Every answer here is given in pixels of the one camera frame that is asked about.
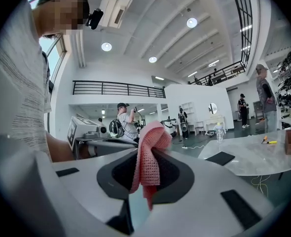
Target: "gray pants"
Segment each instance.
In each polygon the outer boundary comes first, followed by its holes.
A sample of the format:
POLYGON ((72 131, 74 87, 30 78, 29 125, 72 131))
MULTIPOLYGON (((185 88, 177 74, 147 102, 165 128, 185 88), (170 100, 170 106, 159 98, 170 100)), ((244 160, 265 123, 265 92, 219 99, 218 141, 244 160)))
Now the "gray pants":
POLYGON ((264 113, 265 133, 277 131, 277 111, 264 113))

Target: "pink cloth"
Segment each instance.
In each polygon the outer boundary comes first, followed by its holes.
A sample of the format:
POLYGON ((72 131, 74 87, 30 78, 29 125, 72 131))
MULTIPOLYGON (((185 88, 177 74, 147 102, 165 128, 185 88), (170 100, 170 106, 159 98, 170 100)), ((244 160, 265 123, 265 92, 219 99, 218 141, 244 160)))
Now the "pink cloth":
POLYGON ((156 186, 160 185, 159 165, 151 149, 166 149, 171 141, 172 136, 165 131, 159 121, 147 124, 140 132, 137 164, 130 193, 135 192, 141 184, 150 209, 152 195, 156 192, 156 186))

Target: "round mirror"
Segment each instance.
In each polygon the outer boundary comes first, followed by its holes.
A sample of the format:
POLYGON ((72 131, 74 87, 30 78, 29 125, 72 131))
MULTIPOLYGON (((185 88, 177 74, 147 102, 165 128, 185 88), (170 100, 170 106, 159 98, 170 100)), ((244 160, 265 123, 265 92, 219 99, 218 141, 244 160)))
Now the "round mirror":
POLYGON ((214 103, 211 103, 210 105, 209 105, 209 112, 211 113, 211 114, 216 114, 217 113, 217 106, 216 106, 216 104, 214 104, 214 103))

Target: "fluorescent light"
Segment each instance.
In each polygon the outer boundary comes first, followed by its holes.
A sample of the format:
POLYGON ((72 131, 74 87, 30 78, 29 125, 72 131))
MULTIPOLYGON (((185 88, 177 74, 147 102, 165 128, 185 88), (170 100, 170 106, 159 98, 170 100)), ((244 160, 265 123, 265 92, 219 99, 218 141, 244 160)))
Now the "fluorescent light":
POLYGON ((188 77, 191 77, 191 76, 193 76, 194 74, 196 74, 197 73, 197 71, 196 72, 194 72, 194 73, 192 73, 191 75, 189 75, 188 77))
POLYGON ((195 18, 190 18, 187 20, 187 26, 189 28, 194 28, 197 25, 197 19, 195 18))
POLYGON ((108 42, 105 42, 102 44, 102 50, 104 50, 105 52, 111 51, 111 48, 112 48, 112 46, 108 42))
POLYGON ((244 47, 244 48, 241 49, 241 51, 243 51, 243 50, 245 50, 245 49, 249 49, 250 47, 251 47, 250 45, 247 46, 247 47, 244 47))
POLYGON ((155 56, 150 57, 149 62, 154 63, 157 61, 157 58, 155 56))
POLYGON ((213 63, 210 63, 210 64, 208 65, 208 67, 213 67, 213 66, 215 66, 215 64, 216 64, 217 62, 219 62, 219 60, 214 61, 213 63))
POLYGON ((249 25, 247 27, 244 27, 243 29, 240 30, 240 32, 244 32, 244 31, 246 31, 246 30, 248 30, 250 28, 252 28, 252 25, 249 25))

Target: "gray shirt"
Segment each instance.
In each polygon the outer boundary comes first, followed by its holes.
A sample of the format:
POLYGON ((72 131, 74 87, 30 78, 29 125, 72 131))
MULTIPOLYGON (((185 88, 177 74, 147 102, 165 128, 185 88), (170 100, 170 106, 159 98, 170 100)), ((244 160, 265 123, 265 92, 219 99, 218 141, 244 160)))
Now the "gray shirt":
POLYGON ((124 140, 135 140, 138 137, 138 131, 133 123, 128 123, 130 116, 127 113, 121 113, 117 115, 123 130, 124 135, 122 139, 124 140))
MULTIPOLYGON (((13 115, 7 134, 50 157, 44 128, 44 113, 51 111, 50 72, 27 0, 16 7, 0 32, 0 75, 13 85, 21 99, 14 101, 16 106, 8 104, 2 114, 13 115)), ((12 93, 4 90, 2 94, 12 93)))
POLYGON ((264 78, 260 78, 258 77, 257 80, 256 80, 256 89, 257 89, 257 92, 258 92, 258 96, 259 96, 259 100, 263 106, 263 111, 265 113, 267 112, 270 112, 270 111, 276 111, 277 108, 276 108, 276 104, 275 104, 275 97, 274 97, 274 93, 268 83, 268 81, 264 78), (266 92, 264 91, 263 89, 263 85, 266 84, 269 88, 269 91, 272 95, 272 98, 273 98, 273 103, 272 104, 269 104, 267 103, 267 94, 266 92))

